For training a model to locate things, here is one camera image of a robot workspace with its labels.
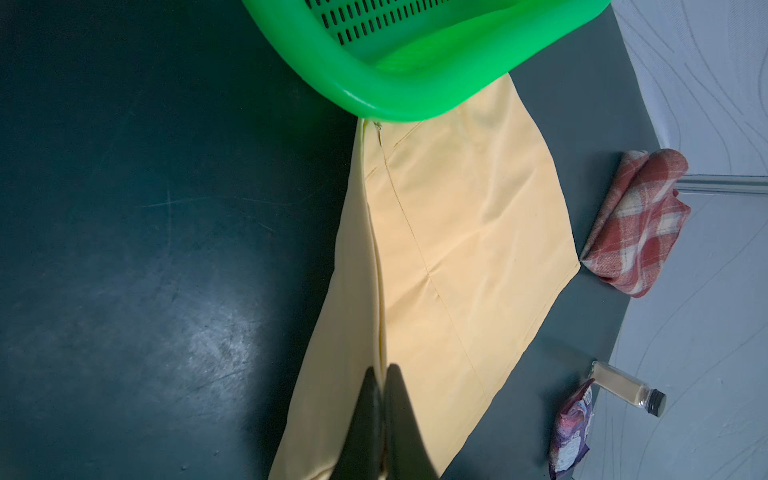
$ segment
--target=stitching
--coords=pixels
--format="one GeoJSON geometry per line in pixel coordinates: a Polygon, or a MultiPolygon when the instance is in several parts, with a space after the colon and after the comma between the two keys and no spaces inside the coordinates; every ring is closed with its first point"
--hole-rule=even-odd
{"type": "MultiPolygon", "coordinates": [[[[419,128],[419,127],[421,127],[423,123],[424,123],[424,121],[420,121],[419,123],[417,123],[416,125],[414,125],[412,129],[408,130],[408,133],[407,133],[407,134],[403,135],[403,136],[402,136],[402,138],[401,138],[400,140],[398,140],[397,142],[395,142],[395,144],[394,144],[394,145],[392,145],[392,154],[394,154],[394,153],[395,153],[395,150],[397,150],[397,147],[400,145],[400,143],[401,143],[403,140],[405,140],[406,138],[410,137],[410,136],[411,136],[411,134],[412,134],[412,133],[413,133],[413,132],[416,130],[416,128],[419,128]]],[[[384,160],[385,160],[385,161],[386,161],[386,160],[388,160],[388,158],[387,158],[387,156],[386,156],[386,152],[385,152],[385,151],[384,151],[384,160]]]]}
{"type": "Polygon", "coordinates": [[[387,177],[389,178],[389,184],[392,185],[392,192],[395,194],[395,199],[397,199],[397,204],[400,206],[400,211],[402,212],[403,217],[406,219],[406,223],[408,224],[408,228],[411,230],[411,236],[413,237],[413,243],[416,244],[416,249],[419,251],[419,256],[421,257],[422,264],[424,265],[424,271],[427,274],[427,280],[429,280],[429,284],[432,285],[432,288],[435,289],[435,293],[437,293],[437,297],[440,299],[440,303],[442,303],[442,307],[445,309],[445,313],[448,315],[448,319],[451,320],[451,327],[453,328],[453,333],[456,334],[456,339],[458,339],[458,344],[462,346],[462,350],[464,350],[464,355],[467,357],[467,361],[469,362],[469,365],[472,367],[472,371],[475,372],[475,376],[477,377],[478,383],[480,384],[480,388],[482,389],[482,394],[485,397],[485,401],[487,402],[488,401],[488,393],[485,392],[485,386],[482,384],[482,380],[480,379],[480,375],[478,374],[478,371],[475,368],[475,364],[472,363],[472,359],[469,358],[469,354],[467,353],[467,349],[466,349],[466,347],[464,347],[464,342],[462,342],[462,338],[458,334],[458,331],[456,330],[456,324],[453,322],[453,317],[451,316],[451,312],[450,312],[450,310],[448,310],[448,306],[445,305],[445,301],[442,299],[442,296],[440,295],[440,292],[437,290],[437,286],[435,285],[435,282],[432,280],[432,274],[429,272],[429,268],[427,267],[426,260],[424,260],[424,254],[422,253],[422,248],[419,246],[419,242],[416,240],[416,235],[413,233],[413,227],[411,227],[411,220],[408,220],[408,215],[406,215],[406,210],[402,207],[402,202],[400,202],[400,196],[397,194],[397,189],[395,189],[395,182],[392,180],[392,174],[389,172],[389,165],[387,164],[388,158],[386,157],[386,152],[384,152],[384,153],[385,153],[384,168],[386,169],[387,177]]]}
{"type": "Polygon", "coordinates": [[[373,174],[374,174],[374,173],[375,173],[375,172],[376,172],[378,169],[379,169],[379,165],[376,165],[376,166],[373,168],[373,170],[371,170],[370,172],[368,172],[368,174],[366,175],[366,177],[365,177],[365,178],[363,178],[362,180],[363,180],[363,181],[365,181],[365,180],[368,180],[368,179],[369,179],[369,177],[370,177],[371,175],[373,175],[373,174]]]}

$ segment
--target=yellow pillowcase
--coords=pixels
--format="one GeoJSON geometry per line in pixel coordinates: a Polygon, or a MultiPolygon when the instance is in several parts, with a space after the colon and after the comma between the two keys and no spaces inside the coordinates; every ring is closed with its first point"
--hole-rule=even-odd
{"type": "Polygon", "coordinates": [[[432,120],[360,120],[270,479],[329,477],[366,369],[381,384],[388,362],[442,474],[578,269],[554,163],[508,75],[432,120]]]}

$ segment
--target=plaid cloth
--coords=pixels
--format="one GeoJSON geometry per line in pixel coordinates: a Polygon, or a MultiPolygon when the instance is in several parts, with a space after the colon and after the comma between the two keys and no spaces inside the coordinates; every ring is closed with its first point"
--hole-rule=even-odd
{"type": "Polygon", "coordinates": [[[622,292],[645,295],[690,215],[673,189],[687,170],[675,150],[625,152],[581,262],[622,292]]]}

